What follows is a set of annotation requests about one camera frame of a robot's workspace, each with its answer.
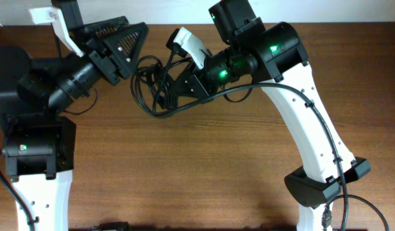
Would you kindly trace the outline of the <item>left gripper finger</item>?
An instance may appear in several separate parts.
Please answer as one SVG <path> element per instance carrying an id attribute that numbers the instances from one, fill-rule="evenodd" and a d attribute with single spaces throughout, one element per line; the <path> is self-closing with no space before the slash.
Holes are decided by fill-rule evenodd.
<path id="1" fill-rule="evenodd" d="M 109 57 L 117 66 L 119 75 L 125 80 L 135 71 L 147 33 L 146 23 L 141 22 L 116 26 L 111 33 L 101 38 L 102 43 L 110 52 Z"/>
<path id="2" fill-rule="evenodd" d="M 72 40 L 75 43 L 86 42 L 92 38 L 104 37 L 120 30 L 121 28 L 128 27 L 129 25 L 130 23 L 125 16 L 85 24 L 78 29 L 71 31 Z"/>

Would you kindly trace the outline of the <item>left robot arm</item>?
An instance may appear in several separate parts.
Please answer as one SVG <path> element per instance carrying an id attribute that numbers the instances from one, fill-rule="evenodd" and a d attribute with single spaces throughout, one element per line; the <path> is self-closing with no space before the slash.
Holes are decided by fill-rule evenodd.
<path id="1" fill-rule="evenodd" d="M 100 79 L 117 85 L 133 74 L 148 28 L 122 16 L 69 33 L 82 55 L 34 59 L 0 47 L 0 179 L 15 199 L 19 230 L 68 229 L 76 125 L 65 113 Z"/>

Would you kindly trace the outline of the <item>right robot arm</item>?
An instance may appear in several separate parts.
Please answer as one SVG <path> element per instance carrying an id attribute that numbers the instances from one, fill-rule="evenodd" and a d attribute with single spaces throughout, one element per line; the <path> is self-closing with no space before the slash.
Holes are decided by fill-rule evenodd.
<path id="1" fill-rule="evenodd" d="M 192 62 L 170 83 L 165 108 L 176 110 L 180 96 L 209 102 L 249 75 L 249 88 L 261 88 L 274 103 L 301 155 L 302 165 L 284 179 L 299 205 L 296 228 L 331 230 L 333 202 L 347 205 L 347 185 L 371 167 L 354 156 L 331 122 L 297 31 L 286 22 L 266 28 L 248 1 L 220 1 L 209 12 L 227 47 L 213 55 L 189 30 L 175 30 L 167 47 Z"/>

